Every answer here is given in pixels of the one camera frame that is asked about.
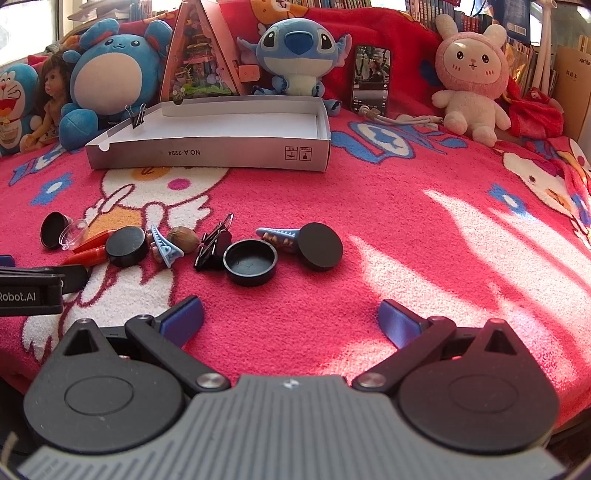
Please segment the doll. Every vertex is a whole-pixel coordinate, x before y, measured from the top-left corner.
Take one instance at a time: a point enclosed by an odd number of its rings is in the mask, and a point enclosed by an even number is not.
[[[445,109],[443,126],[494,147],[495,127],[511,127],[511,120],[495,102],[509,82],[509,66],[501,51],[507,33],[496,24],[482,35],[458,32],[455,20],[445,14],[438,15],[435,24],[443,38],[435,54],[435,70],[447,90],[434,93],[431,100]]]
[[[61,51],[54,53],[41,67],[35,102],[39,113],[43,113],[43,123],[32,134],[25,136],[22,153],[38,150],[59,140],[57,128],[61,120],[61,108],[72,101],[72,67],[63,60],[62,55]]]

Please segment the doll hair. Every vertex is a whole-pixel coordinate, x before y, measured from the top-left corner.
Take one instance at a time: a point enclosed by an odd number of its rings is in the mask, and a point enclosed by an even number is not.
[[[45,60],[41,66],[39,80],[37,81],[37,87],[35,90],[35,107],[37,108],[37,113],[41,116],[45,115],[45,105],[51,100],[51,96],[45,92],[45,77],[55,68],[59,70],[61,79],[64,82],[67,102],[69,103],[72,101],[70,97],[70,76],[72,75],[73,65],[64,61],[64,52],[65,50],[55,52]]]

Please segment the red cloth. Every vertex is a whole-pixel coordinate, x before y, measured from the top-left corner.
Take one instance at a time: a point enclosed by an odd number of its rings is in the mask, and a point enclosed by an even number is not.
[[[43,66],[43,62],[46,61],[49,57],[46,55],[29,55],[27,57],[27,63],[35,69],[37,74],[41,73],[41,67]]]
[[[220,6],[233,38],[242,37],[252,43],[259,40],[259,21],[253,13],[252,2],[238,0],[222,2]],[[355,71],[355,47],[372,45],[387,48],[391,53],[388,115],[437,113],[431,104],[431,96],[441,88],[434,86],[439,82],[433,66],[441,42],[439,35],[410,16],[388,8],[310,8],[304,17],[324,26],[336,40],[347,33],[353,39],[345,66],[322,78],[325,99],[338,99],[348,106]]]
[[[507,97],[511,101],[508,109],[511,135],[533,140],[545,140],[562,135],[564,118],[556,108],[548,105],[550,97],[538,89],[531,89],[522,98],[519,86],[513,78],[509,78]]]

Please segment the white cable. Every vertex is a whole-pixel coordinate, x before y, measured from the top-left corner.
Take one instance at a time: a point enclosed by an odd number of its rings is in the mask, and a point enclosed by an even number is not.
[[[381,124],[381,125],[426,125],[426,124],[441,124],[441,123],[443,123],[443,118],[441,118],[440,116],[434,116],[434,115],[415,116],[415,117],[411,117],[408,120],[394,120],[392,118],[388,118],[387,116],[382,116],[382,115],[375,115],[374,116],[373,114],[370,114],[370,112],[371,112],[371,109],[366,105],[362,105],[359,108],[360,116],[366,116],[370,120],[373,120],[377,124]]]

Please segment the plush toy ear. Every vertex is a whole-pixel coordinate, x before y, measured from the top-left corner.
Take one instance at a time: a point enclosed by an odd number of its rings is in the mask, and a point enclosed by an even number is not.
[[[154,20],[150,22],[144,33],[144,38],[163,59],[166,58],[168,46],[170,45],[172,37],[173,29],[162,20]]]
[[[507,31],[502,25],[491,25],[484,31],[483,35],[488,38],[495,47],[499,48],[501,48],[507,40]]]
[[[119,22],[114,18],[105,18],[94,24],[80,37],[80,46],[88,50],[97,43],[119,33]]]
[[[238,37],[236,39],[236,45],[240,50],[240,61],[244,65],[258,65],[256,59],[256,43],[250,43],[243,38]]]
[[[341,39],[336,43],[336,48],[339,51],[339,58],[335,63],[335,67],[342,67],[345,65],[345,59],[349,56],[349,52],[351,51],[351,44],[353,43],[353,39],[351,35],[348,33],[341,37]]]
[[[456,21],[449,15],[438,15],[435,19],[435,26],[443,40],[457,34]]]

